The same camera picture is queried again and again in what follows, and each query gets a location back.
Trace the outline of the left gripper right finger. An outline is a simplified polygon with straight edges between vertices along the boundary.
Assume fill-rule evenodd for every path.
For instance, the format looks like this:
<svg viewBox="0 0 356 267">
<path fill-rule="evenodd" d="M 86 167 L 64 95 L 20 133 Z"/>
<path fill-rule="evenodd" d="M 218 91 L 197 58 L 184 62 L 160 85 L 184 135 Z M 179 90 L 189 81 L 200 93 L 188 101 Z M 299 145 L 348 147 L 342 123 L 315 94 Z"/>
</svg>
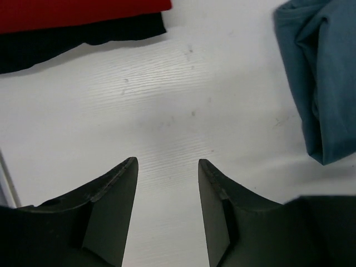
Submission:
<svg viewBox="0 0 356 267">
<path fill-rule="evenodd" d="M 354 266 L 355 197 L 279 204 L 201 159 L 198 182 L 210 266 Z"/>
</svg>

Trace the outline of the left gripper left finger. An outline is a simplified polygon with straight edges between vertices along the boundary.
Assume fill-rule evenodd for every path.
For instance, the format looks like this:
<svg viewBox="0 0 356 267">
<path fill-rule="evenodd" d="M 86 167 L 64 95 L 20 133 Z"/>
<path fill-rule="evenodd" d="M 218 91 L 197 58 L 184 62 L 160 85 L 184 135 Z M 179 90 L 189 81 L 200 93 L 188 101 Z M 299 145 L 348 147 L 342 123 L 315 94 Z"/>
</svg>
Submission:
<svg viewBox="0 0 356 267">
<path fill-rule="evenodd" d="M 138 170 L 129 157 L 39 206 L 1 207 L 1 265 L 121 266 Z"/>
</svg>

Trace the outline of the blue t shirt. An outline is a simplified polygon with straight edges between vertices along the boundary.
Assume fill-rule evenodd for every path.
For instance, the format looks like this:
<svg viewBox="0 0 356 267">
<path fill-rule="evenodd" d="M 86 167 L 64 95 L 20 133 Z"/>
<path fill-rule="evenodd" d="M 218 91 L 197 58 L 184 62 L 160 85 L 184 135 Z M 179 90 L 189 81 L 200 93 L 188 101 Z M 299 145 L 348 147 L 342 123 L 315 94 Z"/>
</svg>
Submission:
<svg viewBox="0 0 356 267">
<path fill-rule="evenodd" d="M 355 153 L 355 2 L 287 1 L 274 29 L 308 154 Z"/>
</svg>

